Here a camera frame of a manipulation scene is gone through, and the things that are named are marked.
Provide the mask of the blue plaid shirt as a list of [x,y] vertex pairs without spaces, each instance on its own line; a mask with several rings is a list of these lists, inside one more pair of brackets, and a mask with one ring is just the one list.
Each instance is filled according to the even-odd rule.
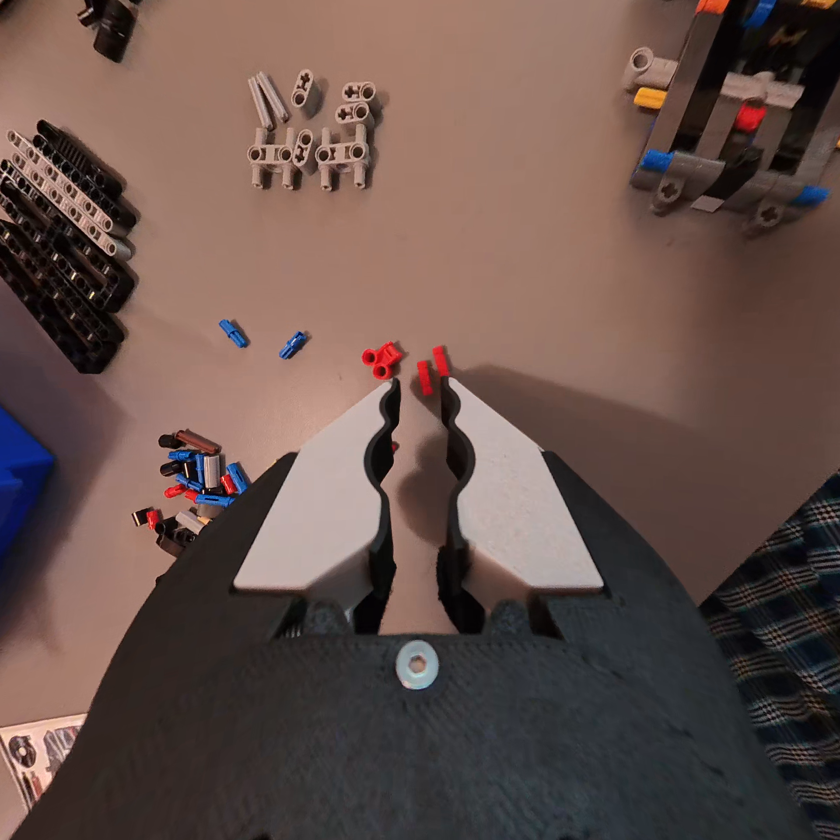
[[839,838],[839,473],[700,605],[752,726],[817,835]]

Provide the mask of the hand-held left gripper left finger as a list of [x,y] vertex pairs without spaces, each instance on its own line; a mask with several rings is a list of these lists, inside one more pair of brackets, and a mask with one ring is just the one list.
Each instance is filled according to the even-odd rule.
[[236,590],[336,602],[356,633],[379,633],[396,574],[382,482],[394,462],[401,397],[392,379],[301,447],[234,578]]

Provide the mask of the stack of black lego beams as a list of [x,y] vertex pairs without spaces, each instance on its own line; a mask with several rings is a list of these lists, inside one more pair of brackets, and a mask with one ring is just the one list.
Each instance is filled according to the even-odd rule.
[[77,372],[98,375],[126,338],[138,214],[123,178],[66,129],[41,119],[33,138],[6,139],[2,282]]

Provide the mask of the black curved lego connector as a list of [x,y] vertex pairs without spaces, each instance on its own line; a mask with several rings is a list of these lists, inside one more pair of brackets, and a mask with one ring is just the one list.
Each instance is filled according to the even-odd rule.
[[93,48],[114,64],[123,61],[137,21],[139,5],[131,1],[91,2],[96,34]]

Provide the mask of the partly built lego vehicle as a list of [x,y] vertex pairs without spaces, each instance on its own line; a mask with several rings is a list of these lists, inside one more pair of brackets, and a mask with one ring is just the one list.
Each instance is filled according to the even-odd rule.
[[622,87],[654,114],[630,185],[664,216],[744,214],[745,235],[824,204],[838,150],[839,2],[703,1],[677,59],[630,56]]

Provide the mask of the blue storage bin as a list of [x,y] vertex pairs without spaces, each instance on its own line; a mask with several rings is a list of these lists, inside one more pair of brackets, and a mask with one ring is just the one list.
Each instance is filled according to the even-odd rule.
[[1,407],[1,571],[27,539],[56,459],[6,408]]

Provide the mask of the cluster of light grey lego pieces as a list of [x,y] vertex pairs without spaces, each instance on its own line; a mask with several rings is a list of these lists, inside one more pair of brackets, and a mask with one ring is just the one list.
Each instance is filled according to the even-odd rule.
[[322,108],[322,84],[310,69],[301,69],[287,101],[272,78],[260,71],[248,79],[257,112],[255,139],[246,160],[250,183],[259,190],[274,181],[295,191],[305,175],[317,174],[330,192],[342,175],[363,190],[371,167],[371,137],[382,113],[376,85],[370,80],[346,82],[334,111],[334,124],[315,130],[310,121]]

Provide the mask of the pile of mixed lego pins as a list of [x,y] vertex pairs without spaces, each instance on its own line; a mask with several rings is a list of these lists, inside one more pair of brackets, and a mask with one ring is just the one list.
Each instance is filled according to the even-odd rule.
[[132,511],[131,520],[135,528],[151,532],[155,545],[175,559],[247,491],[250,479],[220,444],[189,428],[162,434],[157,444],[165,450],[159,468],[167,480],[163,499],[175,507],[141,507]]

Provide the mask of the printed instruction leaflet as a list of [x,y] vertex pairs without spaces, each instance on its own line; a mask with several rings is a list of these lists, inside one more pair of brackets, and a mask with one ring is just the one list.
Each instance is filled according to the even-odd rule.
[[2,758],[31,812],[72,750],[87,713],[1,728]]

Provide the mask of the red double-hole lego connector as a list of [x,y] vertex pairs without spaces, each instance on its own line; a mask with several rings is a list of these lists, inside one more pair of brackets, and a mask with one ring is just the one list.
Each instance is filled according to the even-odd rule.
[[403,352],[393,341],[385,342],[377,349],[366,349],[361,354],[363,364],[370,367],[373,377],[381,382],[393,377],[394,369],[402,359]]

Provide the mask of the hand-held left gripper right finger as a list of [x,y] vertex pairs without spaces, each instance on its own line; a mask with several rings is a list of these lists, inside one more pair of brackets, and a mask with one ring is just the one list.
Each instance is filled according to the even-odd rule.
[[456,479],[437,556],[438,598],[461,634],[502,602],[593,595],[604,580],[554,480],[548,452],[456,378],[440,382],[446,463]]

